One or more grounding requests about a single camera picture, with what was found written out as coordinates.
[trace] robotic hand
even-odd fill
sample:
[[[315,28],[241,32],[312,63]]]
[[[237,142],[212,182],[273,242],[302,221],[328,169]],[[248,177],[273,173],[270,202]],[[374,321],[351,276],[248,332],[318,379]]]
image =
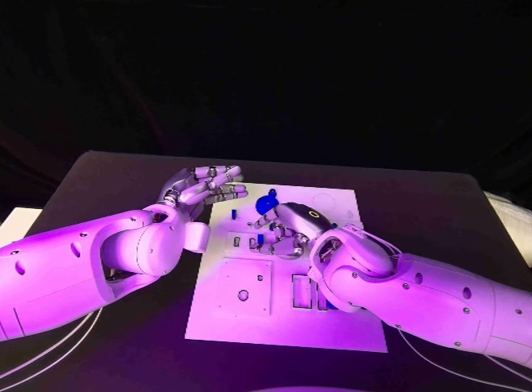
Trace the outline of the robotic hand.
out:
[[[156,204],[34,235],[0,249],[0,341],[70,323],[152,284],[184,249],[202,253],[204,205],[247,196],[238,166],[184,169]]]
[[[341,310],[362,307],[431,343],[532,368],[532,293],[404,254],[354,225],[333,229],[303,204],[280,204],[254,228],[271,223],[277,242],[254,244],[254,251],[297,258],[307,249],[310,278]]]

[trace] tabletop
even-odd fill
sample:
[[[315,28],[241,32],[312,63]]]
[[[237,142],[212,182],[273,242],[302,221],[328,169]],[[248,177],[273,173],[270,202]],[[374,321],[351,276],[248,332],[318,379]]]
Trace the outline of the tabletop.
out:
[[[227,164],[241,165],[245,180],[253,183],[354,189],[371,233],[404,252],[444,261],[532,292],[529,267],[485,193],[475,178],[457,173],[93,151],[78,159],[29,234],[149,206],[163,183],[182,168]],[[208,207],[199,221],[207,222],[209,214]],[[247,392],[296,385],[374,391],[501,390],[436,368],[387,325],[387,354],[186,340],[201,258],[185,252],[172,272],[104,308],[75,352],[15,391]],[[0,372],[45,350],[74,326],[0,342]],[[485,356],[436,346],[414,336],[408,339],[420,352],[452,370],[532,390],[532,385]],[[0,387],[39,370],[70,345],[62,345],[48,360],[6,377]]]

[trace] table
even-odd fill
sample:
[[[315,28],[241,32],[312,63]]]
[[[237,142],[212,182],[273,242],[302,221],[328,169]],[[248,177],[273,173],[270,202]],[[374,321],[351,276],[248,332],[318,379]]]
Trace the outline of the table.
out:
[[[29,234],[149,206],[163,183],[184,167],[212,164],[241,165],[250,182],[354,189],[367,230],[404,252],[446,261],[532,291],[528,265],[479,184],[464,174],[88,152]],[[201,221],[208,220],[209,211]],[[171,274],[107,306],[77,351],[13,390],[235,392],[296,385],[374,391],[501,390],[437,369],[388,326],[388,354],[185,340],[199,260],[199,255],[185,252]],[[74,325],[2,342],[0,372],[50,347]],[[410,341],[452,370],[532,390],[532,385],[486,357],[413,336]],[[21,380],[54,358],[8,377],[0,386]]]

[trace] black curtain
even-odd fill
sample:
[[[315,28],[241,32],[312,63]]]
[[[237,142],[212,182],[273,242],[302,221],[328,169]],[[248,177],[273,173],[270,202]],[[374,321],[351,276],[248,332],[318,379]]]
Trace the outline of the black curtain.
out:
[[[3,2],[2,203],[90,149],[469,172],[532,208],[532,2]]]

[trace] blue object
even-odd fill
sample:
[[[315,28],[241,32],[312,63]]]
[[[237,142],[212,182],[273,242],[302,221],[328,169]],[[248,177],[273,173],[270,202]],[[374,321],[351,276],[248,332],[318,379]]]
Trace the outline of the blue object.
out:
[[[257,212],[264,215],[279,204],[276,189],[270,189],[269,195],[257,200]]]
[[[328,309],[339,310],[339,308],[328,301]]]

